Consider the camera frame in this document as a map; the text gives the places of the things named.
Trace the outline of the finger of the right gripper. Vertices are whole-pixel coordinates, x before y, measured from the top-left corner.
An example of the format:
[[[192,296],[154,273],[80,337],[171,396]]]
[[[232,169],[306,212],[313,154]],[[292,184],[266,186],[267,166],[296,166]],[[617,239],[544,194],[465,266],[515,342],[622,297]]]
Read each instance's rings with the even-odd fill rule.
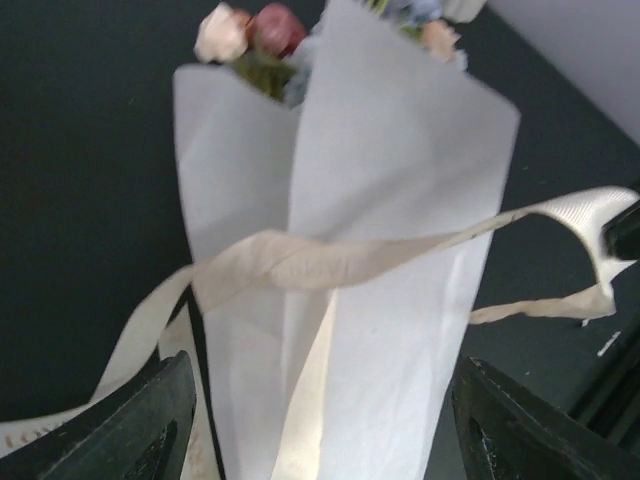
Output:
[[[621,261],[640,259],[640,201],[617,214],[601,230],[606,253]]]

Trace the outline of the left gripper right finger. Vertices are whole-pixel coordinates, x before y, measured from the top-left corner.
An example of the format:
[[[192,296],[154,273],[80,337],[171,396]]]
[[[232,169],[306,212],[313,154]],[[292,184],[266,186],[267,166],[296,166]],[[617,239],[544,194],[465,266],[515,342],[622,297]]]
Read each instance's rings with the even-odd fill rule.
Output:
[[[639,458],[489,363],[458,361],[452,400],[468,479],[637,479]]]

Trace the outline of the mixed flower bouquet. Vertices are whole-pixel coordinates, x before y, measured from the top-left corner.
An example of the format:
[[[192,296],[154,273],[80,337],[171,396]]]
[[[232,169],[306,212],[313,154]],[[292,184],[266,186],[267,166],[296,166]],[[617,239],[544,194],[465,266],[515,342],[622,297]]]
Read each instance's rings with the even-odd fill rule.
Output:
[[[362,7],[445,64],[467,68],[457,46],[458,23],[473,21],[483,1],[362,1]],[[225,2],[200,23],[194,54],[226,65],[251,86],[289,108],[303,103],[324,21],[306,29],[289,7],[270,3],[252,15]]]

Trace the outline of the white wrapping paper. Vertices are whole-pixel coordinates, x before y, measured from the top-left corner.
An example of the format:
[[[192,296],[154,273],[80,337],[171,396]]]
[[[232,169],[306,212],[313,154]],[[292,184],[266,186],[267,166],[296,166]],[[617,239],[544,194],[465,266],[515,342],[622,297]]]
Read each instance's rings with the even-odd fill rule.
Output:
[[[230,479],[420,479],[519,115],[352,1],[333,1],[288,109],[224,67],[174,75],[192,256]]]

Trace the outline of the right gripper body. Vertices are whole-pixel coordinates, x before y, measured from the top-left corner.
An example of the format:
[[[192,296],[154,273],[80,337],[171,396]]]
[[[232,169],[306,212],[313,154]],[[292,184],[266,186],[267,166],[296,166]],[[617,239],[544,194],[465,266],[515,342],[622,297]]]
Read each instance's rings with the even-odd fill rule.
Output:
[[[598,352],[604,365],[569,412],[614,445],[639,444],[639,325]]]

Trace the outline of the cream ribbon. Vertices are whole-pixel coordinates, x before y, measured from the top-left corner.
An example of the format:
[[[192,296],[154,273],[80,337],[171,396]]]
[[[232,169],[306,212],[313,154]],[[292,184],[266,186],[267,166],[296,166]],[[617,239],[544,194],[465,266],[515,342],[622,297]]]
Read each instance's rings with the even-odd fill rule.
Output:
[[[506,211],[465,230],[403,240],[322,243],[263,231],[247,237],[212,260],[188,265],[163,281],[133,311],[90,401],[57,414],[4,423],[5,433],[48,434],[113,394],[143,367],[161,340],[171,313],[186,288],[202,308],[213,311],[250,287],[327,293],[326,306],[307,323],[312,337],[296,365],[281,422],[279,454],[309,462],[320,453],[335,293],[360,285],[432,252],[473,241],[528,215],[546,216],[572,231],[588,253],[596,277],[593,286],[563,298],[525,300],[468,313],[464,322],[480,325],[513,315],[572,318],[584,321],[615,313],[612,280],[636,261],[610,257],[602,227],[639,200],[621,187],[585,190],[539,204]]]

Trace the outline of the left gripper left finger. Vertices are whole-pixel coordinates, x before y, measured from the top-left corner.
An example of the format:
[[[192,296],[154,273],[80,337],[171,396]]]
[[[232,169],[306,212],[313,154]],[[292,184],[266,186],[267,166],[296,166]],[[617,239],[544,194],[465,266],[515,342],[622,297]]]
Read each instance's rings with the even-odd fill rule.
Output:
[[[62,451],[39,479],[178,479],[196,409],[191,362],[181,351],[134,383],[121,402],[105,400],[65,424]]]

